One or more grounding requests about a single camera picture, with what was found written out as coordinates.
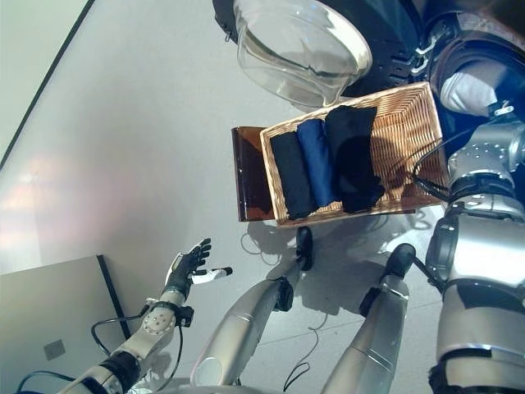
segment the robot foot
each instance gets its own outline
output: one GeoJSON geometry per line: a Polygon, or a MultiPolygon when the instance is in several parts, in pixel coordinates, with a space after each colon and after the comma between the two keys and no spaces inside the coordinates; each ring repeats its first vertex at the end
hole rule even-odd
{"type": "Polygon", "coordinates": [[[397,245],[388,260],[386,261],[385,271],[381,279],[387,275],[396,275],[401,279],[409,271],[412,262],[416,257],[416,250],[410,244],[397,245]]]}
{"type": "Polygon", "coordinates": [[[302,264],[302,271],[309,271],[313,266],[313,237],[312,230],[303,226],[297,229],[297,248],[295,251],[298,263],[302,264]]]}

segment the white floor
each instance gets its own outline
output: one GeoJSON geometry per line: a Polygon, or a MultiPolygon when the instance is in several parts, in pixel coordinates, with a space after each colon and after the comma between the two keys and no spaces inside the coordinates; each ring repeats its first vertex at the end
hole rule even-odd
{"type": "MultiPolygon", "coordinates": [[[[221,316],[269,263],[293,251],[293,231],[237,222],[230,128],[297,114],[238,69],[211,2],[96,2],[0,173],[0,269],[105,254],[132,314],[161,289],[173,255],[210,236],[210,265],[235,273],[190,293],[195,320],[185,329],[177,374],[184,382],[221,316]],[[253,254],[259,248],[264,260],[253,254]]],[[[434,208],[314,227],[317,265],[299,284],[294,308],[271,316],[243,384],[281,389],[314,343],[308,327],[327,314],[312,369],[289,390],[319,392],[381,271],[363,260],[401,241],[424,258],[440,214],[434,208]]],[[[415,269],[407,282],[412,299],[392,392],[430,392],[440,297],[415,269]]],[[[176,348],[175,340],[172,359],[176,348]]],[[[157,369],[168,374],[169,361],[157,369]]]]}

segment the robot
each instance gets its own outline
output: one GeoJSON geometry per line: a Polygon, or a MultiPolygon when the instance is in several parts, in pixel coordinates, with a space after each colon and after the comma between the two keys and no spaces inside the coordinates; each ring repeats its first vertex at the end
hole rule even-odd
{"type": "MultiPolygon", "coordinates": [[[[429,377],[434,393],[525,392],[525,210],[511,177],[524,159],[525,124],[512,106],[496,110],[450,156],[449,205],[436,224],[426,263],[409,244],[394,250],[361,304],[366,318],[323,394],[390,390],[409,301],[403,278],[413,263],[443,297],[437,364],[429,377]]],[[[210,249],[204,240],[180,255],[140,329],[60,394],[122,394],[142,378],[175,328],[190,325],[193,310],[182,305],[191,285],[199,276],[217,276],[217,270],[199,269],[210,249]]],[[[301,227],[296,258],[274,267],[235,302],[199,356],[192,385],[179,393],[271,393],[234,384],[270,313],[290,309],[301,270],[312,267],[312,249],[312,233],[301,227]]]]}

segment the wicker basket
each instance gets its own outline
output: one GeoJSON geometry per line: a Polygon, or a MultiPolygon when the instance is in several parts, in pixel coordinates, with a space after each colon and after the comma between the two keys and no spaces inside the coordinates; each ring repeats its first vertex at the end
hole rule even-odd
{"type": "MultiPolygon", "coordinates": [[[[416,187],[410,176],[417,160],[440,140],[441,128],[436,105],[427,82],[352,98],[334,107],[323,108],[265,129],[261,132],[262,154],[277,225],[298,226],[377,213],[398,213],[440,203],[416,187]],[[371,154],[374,172],[381,178],[386,192],[376,206],[368,211],[348,214],[342,210],[341,202],[335,202],[318,209],[307,218],[289,220],[270,139],[275,135],[295,132],[297,125],[307,119],[324,119],[330,110],[339,105],[377,107],[372,126],[371,154]]],[[[443,152],[435,153],[425,160],[419,174],[445,185],[447,175],[443,152]]]]}

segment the folded navy cloth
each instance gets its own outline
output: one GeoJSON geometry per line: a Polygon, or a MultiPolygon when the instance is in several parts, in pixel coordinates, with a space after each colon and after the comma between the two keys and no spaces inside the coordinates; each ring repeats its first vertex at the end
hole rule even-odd
{"type": "Polygon", "coordinates": [[[297,126],[308,178],[317,205],[327,206],[338,200],[334,192],[334,168],[321,119],[308,119],[297,126]]]}

